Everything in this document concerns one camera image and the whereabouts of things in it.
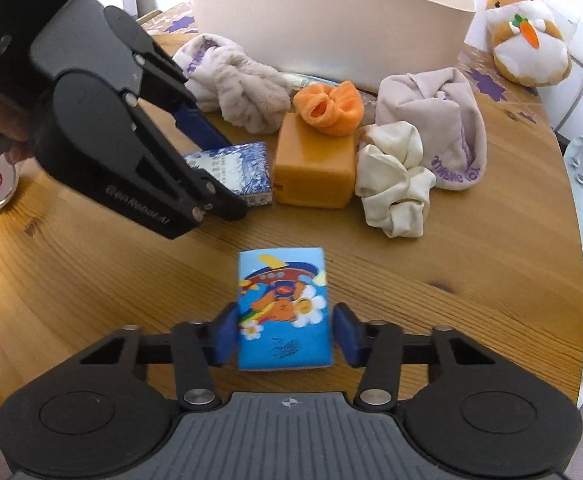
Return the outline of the blue white tissue pack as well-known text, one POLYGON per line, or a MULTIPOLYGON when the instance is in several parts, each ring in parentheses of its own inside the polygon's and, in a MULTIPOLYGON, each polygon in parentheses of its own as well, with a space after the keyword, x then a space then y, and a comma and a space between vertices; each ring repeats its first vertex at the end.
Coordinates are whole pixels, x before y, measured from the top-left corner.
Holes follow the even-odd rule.
POLYGON ((189 166, 206 170, 249 207, 270 205, 273 188, 264 142, 185 154, 189 166))

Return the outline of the lavender knotted socks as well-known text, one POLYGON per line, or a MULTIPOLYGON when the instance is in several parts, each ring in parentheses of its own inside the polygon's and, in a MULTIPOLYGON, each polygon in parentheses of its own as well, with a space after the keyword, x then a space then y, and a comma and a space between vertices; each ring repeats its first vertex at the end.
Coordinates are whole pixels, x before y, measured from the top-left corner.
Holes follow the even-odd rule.
POLYGON ((233 40, 200 34, 173 55, 185 87, 205 113, 252 134, 279 130, 291 106, 290 90, 278 70, 249 58, 233 40))

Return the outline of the blue cartoon tissue pack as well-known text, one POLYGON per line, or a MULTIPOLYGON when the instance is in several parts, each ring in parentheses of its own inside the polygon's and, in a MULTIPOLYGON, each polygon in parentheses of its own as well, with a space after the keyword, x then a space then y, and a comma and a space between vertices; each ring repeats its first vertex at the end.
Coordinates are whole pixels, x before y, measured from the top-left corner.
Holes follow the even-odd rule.
POLYGON ((333 364, 324 251, 266 248, 238 257, 238 356, 245 372, 333 364))

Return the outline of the orange square bottle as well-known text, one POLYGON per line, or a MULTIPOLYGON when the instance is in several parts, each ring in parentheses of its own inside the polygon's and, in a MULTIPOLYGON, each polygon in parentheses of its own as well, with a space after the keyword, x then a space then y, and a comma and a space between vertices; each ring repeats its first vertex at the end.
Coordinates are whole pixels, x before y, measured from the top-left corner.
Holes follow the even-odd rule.
POLYGON ((278 132, 272 167, 276 202, 341 209, 354 194, 354 136, 326 136, 287 113, 278 132))

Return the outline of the cream satin scrunchie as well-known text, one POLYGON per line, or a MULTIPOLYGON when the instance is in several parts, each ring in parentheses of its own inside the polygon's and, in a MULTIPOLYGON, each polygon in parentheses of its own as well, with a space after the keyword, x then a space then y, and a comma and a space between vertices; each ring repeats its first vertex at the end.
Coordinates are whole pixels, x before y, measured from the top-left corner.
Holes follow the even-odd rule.
POLYGON ((361 129, 354 192, 368 226, 390 238, 424 234, 436 177, 423 158, 421 135, 409 122, 361 129))

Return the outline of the orange sock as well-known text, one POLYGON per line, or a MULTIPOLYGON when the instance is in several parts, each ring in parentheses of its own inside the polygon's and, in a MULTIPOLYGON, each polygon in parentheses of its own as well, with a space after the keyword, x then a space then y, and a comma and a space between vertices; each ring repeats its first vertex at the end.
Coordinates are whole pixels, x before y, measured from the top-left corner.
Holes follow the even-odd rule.
POLYGON ((361 94, 349 80, 337 87, 311 84, 293 97, 293 106, 309 126, 326 136, 349 136, 364 116, 361 94))

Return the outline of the beige plastic storage bin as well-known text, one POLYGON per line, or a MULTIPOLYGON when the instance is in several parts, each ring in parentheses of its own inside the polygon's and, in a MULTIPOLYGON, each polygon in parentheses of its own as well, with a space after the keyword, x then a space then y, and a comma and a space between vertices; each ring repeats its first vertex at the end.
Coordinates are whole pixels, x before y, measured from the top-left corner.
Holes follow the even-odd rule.
POLYGON ((455 64, 474 0, 192 0, 200 32, 281 72, 375 91, 390 75, 455 64))

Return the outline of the orange hamster plush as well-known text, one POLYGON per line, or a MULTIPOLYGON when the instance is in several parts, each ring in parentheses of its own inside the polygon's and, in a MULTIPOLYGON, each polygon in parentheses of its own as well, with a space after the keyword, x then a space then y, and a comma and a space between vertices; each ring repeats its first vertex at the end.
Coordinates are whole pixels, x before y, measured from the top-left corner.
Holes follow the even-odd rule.
POLYGON ((487 0, 485 21, 494 64, 509 81, 547 87, 569 76, 567 44, 543 0, 487 0))

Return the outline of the white wall outlet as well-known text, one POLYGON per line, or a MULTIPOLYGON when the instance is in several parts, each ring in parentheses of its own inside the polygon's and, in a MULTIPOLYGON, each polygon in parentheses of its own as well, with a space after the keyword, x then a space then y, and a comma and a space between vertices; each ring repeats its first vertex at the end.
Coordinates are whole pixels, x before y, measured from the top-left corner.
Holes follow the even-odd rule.
MULTIPOLYGON (((549 7, 554 13, 554 21, 567 44, 571 61, 570 74, 578 70, 583 73, 583 21, 567 16, 553 6, 549 7)), ((485 21, 485 11, 480 12, 474 23, 471 24, 467 41, 482 51, 492 53, 489 30, 485 21)))

